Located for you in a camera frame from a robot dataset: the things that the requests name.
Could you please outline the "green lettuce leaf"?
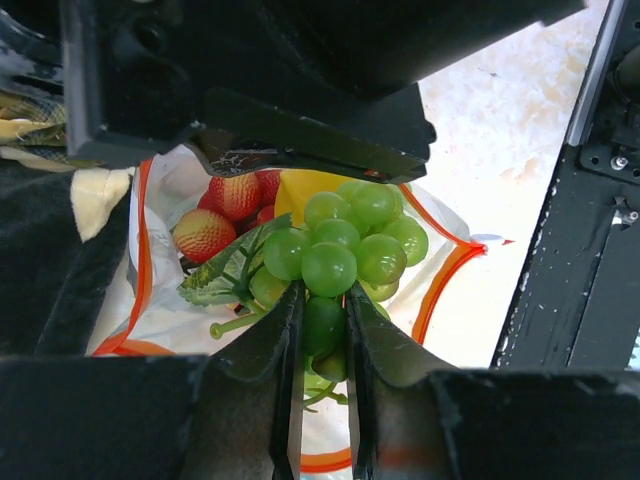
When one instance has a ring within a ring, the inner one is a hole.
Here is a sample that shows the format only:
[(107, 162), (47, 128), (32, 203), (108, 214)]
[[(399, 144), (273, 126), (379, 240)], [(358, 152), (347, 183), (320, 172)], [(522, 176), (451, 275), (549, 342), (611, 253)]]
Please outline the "green lettuce leaf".
[(400, 188), (363, 181), (316, 193), (298, 227), (290, 213), (274, 216), (201, 265), (178, 251), (186, 275), (179, 294), (196, 306), (236, 309), (236, 319), (211, 325), (211, 337), (219, 340), (256, 323), (291, 284), (303, 282), (303, 407), (325, 399), (344, 405), (336, 389), (346, 379), (346, 293), (360, 285), (383, 312), (406, 270), (429, 252), (426, 230), (405, 205)]

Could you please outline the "red cherry tomato bunch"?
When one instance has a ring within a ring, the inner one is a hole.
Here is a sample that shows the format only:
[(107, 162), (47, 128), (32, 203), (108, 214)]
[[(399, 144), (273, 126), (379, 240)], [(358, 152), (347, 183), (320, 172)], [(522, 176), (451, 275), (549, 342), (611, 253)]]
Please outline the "red cherry tomato bunch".
[(197, 206), (172, 230), (178, 251), (196, 265), (206, 263), (241, 235), (274, 219), (279, 170), (213, 177)]

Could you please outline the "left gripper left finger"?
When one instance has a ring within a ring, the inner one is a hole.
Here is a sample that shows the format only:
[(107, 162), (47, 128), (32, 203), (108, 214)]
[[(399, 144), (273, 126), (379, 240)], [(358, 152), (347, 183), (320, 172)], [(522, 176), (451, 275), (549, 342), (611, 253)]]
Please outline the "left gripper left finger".
[(211, 356), (1, 362), (5, 479), (296, 479), (306, 294)]

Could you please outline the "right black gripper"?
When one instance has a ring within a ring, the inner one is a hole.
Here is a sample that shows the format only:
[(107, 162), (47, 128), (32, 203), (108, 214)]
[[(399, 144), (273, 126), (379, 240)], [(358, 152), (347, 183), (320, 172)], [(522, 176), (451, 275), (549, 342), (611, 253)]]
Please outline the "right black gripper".
[(61, 103), (71, 159), (184, 145), (211, 176), (426, 173), (419, 82), (582, 1), (5, 1), (1, 86)]

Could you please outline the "yellow pepper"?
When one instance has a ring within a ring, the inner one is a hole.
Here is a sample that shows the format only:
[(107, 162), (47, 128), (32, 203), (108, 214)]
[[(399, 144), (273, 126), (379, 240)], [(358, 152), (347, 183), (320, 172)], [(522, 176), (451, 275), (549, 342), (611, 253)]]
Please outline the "yellow pepper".
[(304, 208), (308, 200), (319, 192), (335, 192), (349, 177), (326, 172), (287, 169), (280, 172), (280, 185), (276, 195), (275, 216), (290, 213), (292, 225), (304, 222)]

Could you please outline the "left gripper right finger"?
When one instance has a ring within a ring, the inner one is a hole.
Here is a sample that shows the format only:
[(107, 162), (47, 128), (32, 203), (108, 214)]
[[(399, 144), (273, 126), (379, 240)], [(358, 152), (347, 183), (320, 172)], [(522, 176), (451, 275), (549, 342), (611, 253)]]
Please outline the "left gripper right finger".
[(635, 479), (639, 376), (456, 368), (347, 293), (357, 479)]

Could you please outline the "clear zip bag orange zipper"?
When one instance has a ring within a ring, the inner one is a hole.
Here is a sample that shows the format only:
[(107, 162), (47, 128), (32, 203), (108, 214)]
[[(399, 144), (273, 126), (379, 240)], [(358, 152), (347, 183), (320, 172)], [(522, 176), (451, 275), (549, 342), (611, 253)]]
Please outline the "clear zip bag orange zipper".
[[(129, 260), (135, 271), (135, 297), (128, 316), (111, 331), (96, 335), (93, 356), (211, 356), (255, 324), (215, 340), (210, 335), (211, 325), (236, 319), (236, 309), (228, 304), (196, 306), (184, 300), (178, 291), (186, 275), (172, 230), (182, 215), (197, 206), (211, 178), (196, 163), (182, 164), (165, 157), (145, 162), (136, 173), (129, 223)], [(379, 312), (424, 348), (430, 318), (447, 283), (468, 261), (503, 245), (504, 239), (496, 235), (471, 235), (465, 223), (428, 193), (406, 185), (398, 188), (406, 199), (407, 214), (426, 230), (430, 246), (427, 257), (406, 270), (396, 294), (383, 302), (385, 310)], [(298, 478), (357, 479), (352, 473), (349, 428), (347, 307), (346, 379), (336, 389), (345, 395), (344, 405), (325, 399), (311, 410), (303, 407), (302, 320), (302, 440)]]

